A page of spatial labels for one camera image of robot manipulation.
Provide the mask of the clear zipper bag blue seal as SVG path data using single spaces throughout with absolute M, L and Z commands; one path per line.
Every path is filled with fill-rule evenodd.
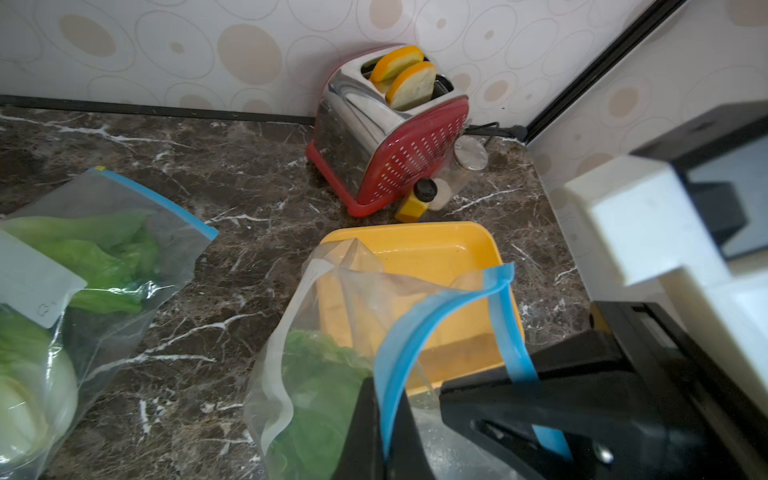
M 101 167 L 2 221 L 3 478 L 42 474 L 216 236 Z

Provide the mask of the chinese cabbage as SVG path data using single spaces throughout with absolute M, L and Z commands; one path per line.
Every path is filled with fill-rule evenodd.
M 136 315 L 159 272 L 160 246 L 148 227 L 152 215 L 126 209 L 80 218 L 24 216 L 2 221 L 1 229 L 85 280 L 71 308 Z
M 329 479 L 371 361 L 318 331 L 288 333 L 282 378 L 293 416 L 266 453 L 271 479 Z
M 1 467 L 41 456 L 75 417 L 79 389 L 62 343 L 18 312 L 1 308 Z

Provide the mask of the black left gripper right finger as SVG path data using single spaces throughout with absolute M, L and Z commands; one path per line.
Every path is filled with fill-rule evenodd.
M 434 480 L 421 437 L 405 393 L 396 411 L 385 478 L 390 480 Z

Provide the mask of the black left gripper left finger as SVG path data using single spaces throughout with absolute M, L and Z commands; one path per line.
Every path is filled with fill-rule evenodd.
M 372 377 L 361 385 L 341 457 L 333 480 L 382 480 L 384 456 L 379 407 Z

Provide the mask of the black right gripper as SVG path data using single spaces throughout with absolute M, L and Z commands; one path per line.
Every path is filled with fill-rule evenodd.
M 590 329 L 444 384 L 443 422 L 526 479 L 763 479 L 767 419 L 655 303 L 601 301 Z

